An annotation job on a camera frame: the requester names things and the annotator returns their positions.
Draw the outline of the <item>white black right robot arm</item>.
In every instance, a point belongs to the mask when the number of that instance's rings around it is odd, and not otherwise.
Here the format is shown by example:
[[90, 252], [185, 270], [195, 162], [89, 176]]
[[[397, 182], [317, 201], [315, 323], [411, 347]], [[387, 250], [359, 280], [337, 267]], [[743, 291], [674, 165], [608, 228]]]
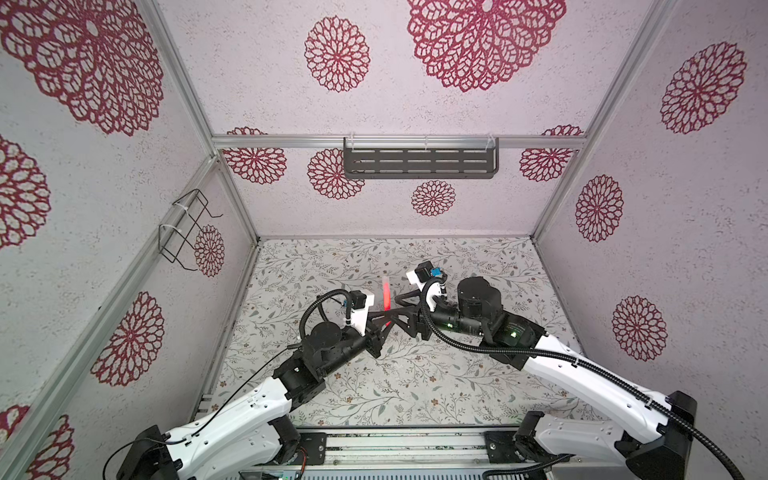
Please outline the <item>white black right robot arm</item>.
[[604, 421], [558, 420], [528, 412], [512, 437], [513, 453], [532, 461], [530, 472], [582, 456], [625, 466], [638, 479], [682, 479], [693, 441], [696, 401], [675, 391], [664, 395], [637, 386], [575, 353], [535, 322], [506, 311], [501, 293], [482, 277], [445, 294], [438, 268], [408, 272], [415, 303], [407, 305], [412, 328], [437, 335], [454, 348], [487, 355], [514, 369], [557, 384], [606, 415]]

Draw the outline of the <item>pink highlighter pen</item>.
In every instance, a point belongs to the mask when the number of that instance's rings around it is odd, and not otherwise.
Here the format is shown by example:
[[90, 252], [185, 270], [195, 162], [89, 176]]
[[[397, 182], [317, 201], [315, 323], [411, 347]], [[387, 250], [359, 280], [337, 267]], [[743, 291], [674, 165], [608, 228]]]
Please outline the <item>pink highlighter pen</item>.
[[389, 284], [382, 286], [383, 292], [383, 310], [389, 312], [391, 310], [391, 288]]

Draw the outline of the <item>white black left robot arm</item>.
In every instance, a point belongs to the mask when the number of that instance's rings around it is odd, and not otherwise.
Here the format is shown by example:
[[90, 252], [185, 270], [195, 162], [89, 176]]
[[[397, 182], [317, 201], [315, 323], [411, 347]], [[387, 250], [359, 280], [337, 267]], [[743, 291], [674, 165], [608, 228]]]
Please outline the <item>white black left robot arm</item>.
[[306, 463], [289, 415], [325, 387], [325, 379], [359, 354], [377, 358], [394, 327], [418, 334], [413, 308], [354, 311], [345, 326], [322, 321], [258, 386], [198, 421], [161, 432], [152, 426], [127, 446], [119, 479], [223, 479], [252, 465]]

